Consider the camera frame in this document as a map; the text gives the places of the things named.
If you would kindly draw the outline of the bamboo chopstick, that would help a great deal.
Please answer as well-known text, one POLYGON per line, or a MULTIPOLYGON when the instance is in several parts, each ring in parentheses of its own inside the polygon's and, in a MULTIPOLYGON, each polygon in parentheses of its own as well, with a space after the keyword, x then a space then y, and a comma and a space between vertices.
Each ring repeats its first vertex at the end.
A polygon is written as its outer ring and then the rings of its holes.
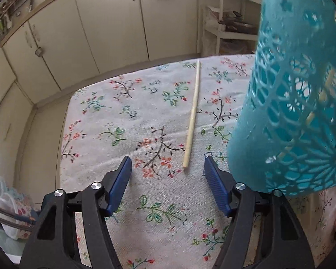
POLYGON ((183 165, 182 165, 184 170, 186 170, 189 167, 190 155, 191 155, 193 139, 194 139, 196 109, 198 106, 198 98, 199 98, 199 91, 200 91, 200 72, 201 72, 201 63, 200 63, 200 60, 197 60, 194 96, 192 99, 192 108, 190 112, 189 128, 187 130, 187 138, 186 138, 186 148, 184 152, 183 165))
MULTIPOLYGON (((327 96, 328 96, 327 91, 330 89, 330 86, 333 82, 335 74, 336 74, 336 70, 335 68, 332 67, 329 70, 328 75, 325 77, 325 84, 322 86, 321 91, 318 93, 319 95, 318 100, 317 100, 318 103, 321 103, 327 100, 327 96)), ((309 126, 314 118, 315 118, 315 112, 314 111, 309 112, 309 114, 306 117, 304 117, 305 126, 309 126)), ((295 139, 292 139, 290 143, 291 144, 285 147, 284 150, 278 155, 277 158, 279 160, 282 160, 287 155, 287 153, 289 153, 289 151, 292 150, 292 148, 295 145, 295 139)))

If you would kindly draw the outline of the blue perforated plastic basket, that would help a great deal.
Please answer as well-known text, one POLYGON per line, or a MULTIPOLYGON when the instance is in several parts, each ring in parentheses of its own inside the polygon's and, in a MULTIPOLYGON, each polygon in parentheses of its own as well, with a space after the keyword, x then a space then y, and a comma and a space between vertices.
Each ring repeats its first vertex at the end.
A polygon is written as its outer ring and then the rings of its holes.
POLYGON ((229 170, 254 191, 336 186, 336 0, 262 0, 248 92, 228 144, 229 170), (304 117, 315 112, 305 126, 304 117), (278 155, 295 139, 289 153, 278 155))

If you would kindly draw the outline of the floral white tablecloth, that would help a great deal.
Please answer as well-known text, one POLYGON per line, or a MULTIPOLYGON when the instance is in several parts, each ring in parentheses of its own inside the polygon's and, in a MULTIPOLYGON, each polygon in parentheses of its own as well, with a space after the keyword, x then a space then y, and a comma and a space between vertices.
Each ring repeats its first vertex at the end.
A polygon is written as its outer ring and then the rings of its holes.
POLYGON ((184 170, 196 60, 165 64, 75 92, 63 130, 60 186, 81 191, 128 156, 132 174, 106 223, 124 268, 211 268, 230 219, 205 179, 212 157, 228 169, 226 146, 248 89, 252 55, 201 63, 189 167, 184 170))

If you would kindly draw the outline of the black pot on rack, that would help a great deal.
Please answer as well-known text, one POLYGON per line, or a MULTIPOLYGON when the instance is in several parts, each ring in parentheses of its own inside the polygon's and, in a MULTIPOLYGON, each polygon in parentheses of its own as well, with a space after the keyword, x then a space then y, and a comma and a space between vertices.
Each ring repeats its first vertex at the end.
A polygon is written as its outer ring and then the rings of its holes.
POLYGON ((236 11, 224 12, 222 19, 218 22, 224 26, 225 32, 244 33, 257 35, 258 27, 243 21, 243 15, 236 11))

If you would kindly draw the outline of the white storage rack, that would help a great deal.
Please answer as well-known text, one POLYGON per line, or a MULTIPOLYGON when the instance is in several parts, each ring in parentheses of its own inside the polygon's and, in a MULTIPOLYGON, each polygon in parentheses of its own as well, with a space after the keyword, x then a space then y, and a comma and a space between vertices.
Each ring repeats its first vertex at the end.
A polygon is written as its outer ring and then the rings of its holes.
POLYGON ((253 54, 262 0, 198 0, 202 56, 253 54))

